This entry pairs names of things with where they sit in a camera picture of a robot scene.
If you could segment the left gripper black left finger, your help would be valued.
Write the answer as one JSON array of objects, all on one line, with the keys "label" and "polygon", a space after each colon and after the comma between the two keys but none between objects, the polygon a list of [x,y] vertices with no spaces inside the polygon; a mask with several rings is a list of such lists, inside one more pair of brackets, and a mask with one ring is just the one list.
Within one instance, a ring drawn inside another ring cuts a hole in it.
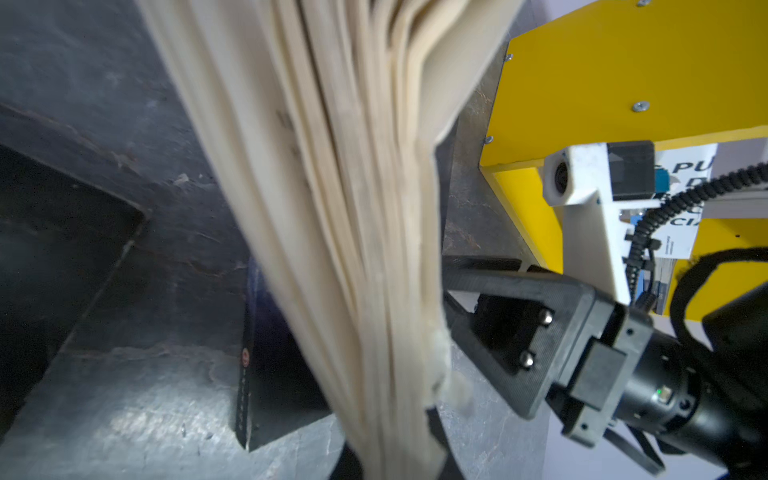
[{"label": "left gripper black left finger", "polygon": [[363,469],[355,452],[345,443],[329,480],[362,480]]}]

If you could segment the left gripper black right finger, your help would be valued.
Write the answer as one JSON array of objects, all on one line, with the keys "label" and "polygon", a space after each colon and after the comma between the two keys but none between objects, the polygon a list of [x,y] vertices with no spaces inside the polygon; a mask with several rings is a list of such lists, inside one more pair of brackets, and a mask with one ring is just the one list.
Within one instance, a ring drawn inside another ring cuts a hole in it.
[{"label": "left gripper black right finger", "polygon": [[464,475],[453,455],[450,443],[446,435],[440,414],[437,408],[427,411],[430,432],[442,447],[445,453],[443,469],[438,477],[439,480],[464,480]]}]

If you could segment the black book white characters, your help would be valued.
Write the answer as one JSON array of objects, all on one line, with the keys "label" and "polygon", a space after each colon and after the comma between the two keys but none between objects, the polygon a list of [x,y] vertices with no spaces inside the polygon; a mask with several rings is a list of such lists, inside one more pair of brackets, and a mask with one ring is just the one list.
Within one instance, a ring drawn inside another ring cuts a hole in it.
[{"label": "black book white characters", "polygon": [[245,293],[234,432],[252,452],[331,411],[255,259]]}]

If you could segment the white Spanish text book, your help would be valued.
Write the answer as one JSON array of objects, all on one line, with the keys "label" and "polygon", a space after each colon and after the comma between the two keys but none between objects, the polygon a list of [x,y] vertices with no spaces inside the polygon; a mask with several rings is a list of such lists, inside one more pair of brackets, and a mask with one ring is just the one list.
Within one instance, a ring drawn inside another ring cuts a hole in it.
[{"label": "white Spanish text book", "polygon": [[[707,182],[717,147],[717,144],[708,144],[657,152],[656,166],[667,172],[670,183],[662,201]],[[653,238],[660,242],[655,253],[659,258],[680,260],[692,255],[703,207],[695,200],[677,204],[669,220],[653,233]]]}]

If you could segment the navy book with QR code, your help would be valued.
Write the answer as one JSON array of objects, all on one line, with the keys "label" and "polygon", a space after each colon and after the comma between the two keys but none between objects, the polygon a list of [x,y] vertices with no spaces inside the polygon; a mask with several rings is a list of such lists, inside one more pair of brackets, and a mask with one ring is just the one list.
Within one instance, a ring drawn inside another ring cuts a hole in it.
[{"label": "navy book with QR code", "polygon": [[516,1],[142,1],[267,283],[367,479],[435,479],[471,397],[443,310],[438,144]]}]

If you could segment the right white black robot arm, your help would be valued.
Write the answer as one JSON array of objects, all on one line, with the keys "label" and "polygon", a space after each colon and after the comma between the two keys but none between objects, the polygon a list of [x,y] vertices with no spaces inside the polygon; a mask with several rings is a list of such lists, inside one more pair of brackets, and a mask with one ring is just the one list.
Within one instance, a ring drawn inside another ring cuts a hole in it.
[{"label": "right white black robot arm", "polygon": [[615,445],[651,474],[662,454],[693,454],[731,479],[767,475],[767,289],[713,312],[707,347],[685,326],[689,303],[722,265],[762,263],[763,247],[702,257],[679,280],[673,331],[653,326],[645,302],[622,301],[579,268],[562,275],[516,259],[447,257],[447,292],[479,297],[473,312],[446,300],[451,334],[524,419],[548,404],[565,437]]}]

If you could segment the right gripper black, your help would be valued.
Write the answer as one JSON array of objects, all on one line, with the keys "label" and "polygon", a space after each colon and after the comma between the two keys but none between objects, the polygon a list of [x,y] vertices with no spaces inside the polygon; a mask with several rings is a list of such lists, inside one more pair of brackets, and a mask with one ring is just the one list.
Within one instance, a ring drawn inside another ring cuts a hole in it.
[{"label": "right gripper black", "polygon": [[547,402],[586,447],[681,429],[696,410],[696,370],[681,344],[595,287],[518,259],[446,256],[452,339],[520,418]]}]

